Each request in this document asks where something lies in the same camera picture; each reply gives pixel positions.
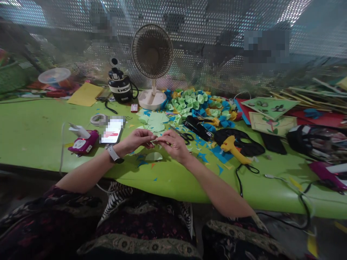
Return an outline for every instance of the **watch strap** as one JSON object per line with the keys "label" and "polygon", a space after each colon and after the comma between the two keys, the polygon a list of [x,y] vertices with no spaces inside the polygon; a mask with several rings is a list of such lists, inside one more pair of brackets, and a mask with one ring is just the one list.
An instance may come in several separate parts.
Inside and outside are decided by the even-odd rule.
{"label": "watch strap", "polygon": [[113,145],[110,145],[108,148],[108,153],[110,154],[111,158],[113,161],[116,161],[117,159],[119,159],[120,157],[118,156],[118,154],[115,152],[115,150],[113,149]]}

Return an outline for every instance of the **plastic container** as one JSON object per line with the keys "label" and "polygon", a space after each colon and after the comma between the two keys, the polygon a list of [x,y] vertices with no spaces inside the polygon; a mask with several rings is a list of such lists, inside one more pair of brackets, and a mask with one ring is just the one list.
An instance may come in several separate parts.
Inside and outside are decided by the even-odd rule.
{"label": "plastic container", "polygon": [[72,88],[69,80],[71,71],[66,68],[54,68],[39,75],[39,82],[48,84],[54,88]]}

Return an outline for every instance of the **clear plastic lid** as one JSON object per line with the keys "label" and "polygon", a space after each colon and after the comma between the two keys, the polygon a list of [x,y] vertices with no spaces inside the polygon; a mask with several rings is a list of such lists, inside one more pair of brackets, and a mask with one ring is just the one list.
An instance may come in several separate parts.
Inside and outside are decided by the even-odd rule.
{"label": "clear plastic lid", "polygon": [[54,68],[40,74],[39,82],[53,84],[66,80],[71,76],[71,71],[66,68]]}

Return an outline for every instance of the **yellow glue gun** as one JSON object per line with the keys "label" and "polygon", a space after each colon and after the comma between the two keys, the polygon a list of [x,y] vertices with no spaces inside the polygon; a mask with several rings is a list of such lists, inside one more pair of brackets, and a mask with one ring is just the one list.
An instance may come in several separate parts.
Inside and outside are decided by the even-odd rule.
{"label": "yellow glue gun", "polygon": [[240,161],[240,163],[242,164],[251,164],[252,161],[246,157],[244,157],[239,151],[238,149],[235,147],[234,145],[235,142],[235,136],[231,135],[229,136],[227,139],[225,139],[225,141],[223,142],[223,144],[220,146],[220,148],[224,151],[224,152],[231,152],[236,159],[238,159]]}

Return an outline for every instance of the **left hand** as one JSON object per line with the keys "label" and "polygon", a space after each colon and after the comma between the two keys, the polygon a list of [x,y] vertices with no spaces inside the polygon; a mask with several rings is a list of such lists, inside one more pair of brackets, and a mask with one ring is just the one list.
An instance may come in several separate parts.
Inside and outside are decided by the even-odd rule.
{"label": "left hand", "polygon": [[154,145],[150,142],[157,138],[156,135],[147,129],[135,129],[132,133],[126,137],[123,141],[113,146],[113,149],[119,157],[132,153],[139,146],[144,146],[147,149],[154,148]]}

